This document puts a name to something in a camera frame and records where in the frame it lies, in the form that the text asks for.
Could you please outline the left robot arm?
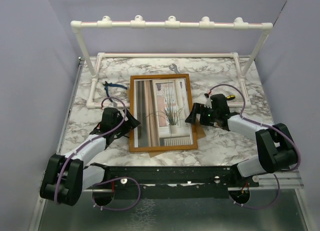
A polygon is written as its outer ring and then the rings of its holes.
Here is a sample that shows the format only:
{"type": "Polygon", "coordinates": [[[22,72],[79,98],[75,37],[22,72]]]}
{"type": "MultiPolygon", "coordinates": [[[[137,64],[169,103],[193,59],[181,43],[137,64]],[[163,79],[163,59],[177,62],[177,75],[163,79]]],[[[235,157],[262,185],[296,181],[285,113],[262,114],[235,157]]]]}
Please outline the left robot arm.
{"type": "Polygon", "coordinates": [[[54,154],[49,158],[39,190],[40,197],[73,206],[87,188],[106,188],[111,181],[106,166],[90,164],[90,161],[140,124],[126,109],[105,108],[101,121],[83,143],[64,155],[54,154]]]}

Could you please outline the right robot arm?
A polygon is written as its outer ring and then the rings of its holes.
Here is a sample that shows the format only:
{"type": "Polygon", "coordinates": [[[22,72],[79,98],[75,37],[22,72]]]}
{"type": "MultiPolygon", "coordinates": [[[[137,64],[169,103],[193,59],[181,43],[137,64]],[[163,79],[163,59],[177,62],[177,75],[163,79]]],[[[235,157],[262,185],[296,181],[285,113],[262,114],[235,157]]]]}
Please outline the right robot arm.
{"type": "Polygon", "coordinates": [[[229,180],[240,187],[248,177],[259,174],[272,174],[299,163],[298,152],[294,147],[291,134],[286,125],[261,124],[249,121],[238,112],[231,112],[228,101],[235,97],[223,94],[205,94],[206,103],[194,103],[188,124],[195,124],[197,115],[202,126],[218,127],[229,132],[241,134],[253,141],[257,146],[257,156],[239,162],[230,173],[229,180]]]}

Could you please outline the yellow black screwdriver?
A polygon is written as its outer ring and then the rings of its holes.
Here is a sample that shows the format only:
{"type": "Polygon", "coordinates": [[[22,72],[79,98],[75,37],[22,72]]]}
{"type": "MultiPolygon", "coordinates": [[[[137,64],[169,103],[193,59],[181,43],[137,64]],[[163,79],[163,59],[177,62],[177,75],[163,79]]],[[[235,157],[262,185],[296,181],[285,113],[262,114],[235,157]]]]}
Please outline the yellow black screwdriver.
{"type": "Polygon", "coordinates": [[[226,97],[226,99],[227,99],[228,101],[234,100],[235,98],[236,98],[235,95],[229,95],[229,96],[226,97]]]}

